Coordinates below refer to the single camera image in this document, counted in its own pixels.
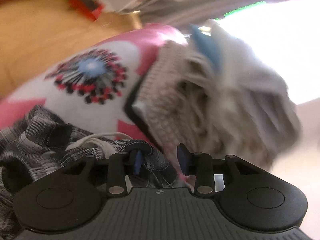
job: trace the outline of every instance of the circular cover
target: circular cover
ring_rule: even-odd
[[[38,180],[13,201],[19,222],[33,231],[60,233],[90,220],[100,209],[99,191],[75,175]]]
[[[263,232],[300,225],[308,202],[297,187],[272,175],[243,177],[221,192],[220,206],[231,220]]]

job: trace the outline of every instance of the crosshair logo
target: crosshair logo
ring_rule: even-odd
[[[160,190],[158,190],[158,191],[156,191],[156,193],[158,194],[158,195],[161,195],[161,194],[163,194],[163,193],[165,193],[162,189],[160,189]]]

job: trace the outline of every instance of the gray ribbed panel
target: gray ribbed panel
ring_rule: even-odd
[[[311,240],[298,228],[262,234],[224,218],[214,202],[193,197],[188,189],[133,188],[111,199],[90,223],[72,232],[41,235],[23,231],[16,240]]]

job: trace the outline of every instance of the red object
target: red object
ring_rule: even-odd
[[[69,0],[70,5],[78,10],[81,14],[85,15],[92,21],[95,21],[99,18],[102,13],[103,6],[101,4],[97,4],[94,1],[90,0],[95,6],[88,5],[88,3],[84,0]]]

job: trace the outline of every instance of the laundry pile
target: laundry pile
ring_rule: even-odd
[[[269,169],[298,139],[284,80],[214,20],[192,27],[187,46],[168,41],[144,78],[133,111],[179,169],[176,147],[237,155]]]

